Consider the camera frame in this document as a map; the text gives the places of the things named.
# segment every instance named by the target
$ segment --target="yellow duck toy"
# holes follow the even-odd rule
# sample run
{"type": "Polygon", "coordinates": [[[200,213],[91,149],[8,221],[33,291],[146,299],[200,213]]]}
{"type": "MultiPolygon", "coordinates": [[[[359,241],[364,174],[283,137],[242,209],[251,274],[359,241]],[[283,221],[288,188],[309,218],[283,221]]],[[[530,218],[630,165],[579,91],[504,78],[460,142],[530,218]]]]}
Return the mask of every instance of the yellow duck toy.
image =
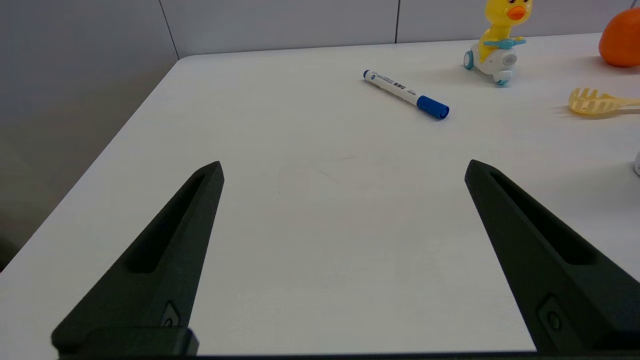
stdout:
{"type": "MultiPolygon", "coordinates": [[[[488,0],[486,2],[484,15],[491,23],[491,27],[484,32],[478,43],[480,63],[484,63],[487,56],[498,49],[496,46],[487,46],[484,42],[499,42],[511,36],[511,27],[529,20],[532,7],[533,0],[488,0]]],[[[522,39],[523,37],[515,38],[516,41],[522,39]]]]}
{"type": "Polygon", "coordinates": [[[511,27],[527,21],[532,7],[533,0],[488,0],[484,14],[491,22],[491,27],[465,54],[465,68],[473,70],[477,67],[481,72],[493,76],[499,86],[507,85],[513,73],[512,68],[518,61],[513,48],[526,43],[523,37],[509,37],[511,27]]]}

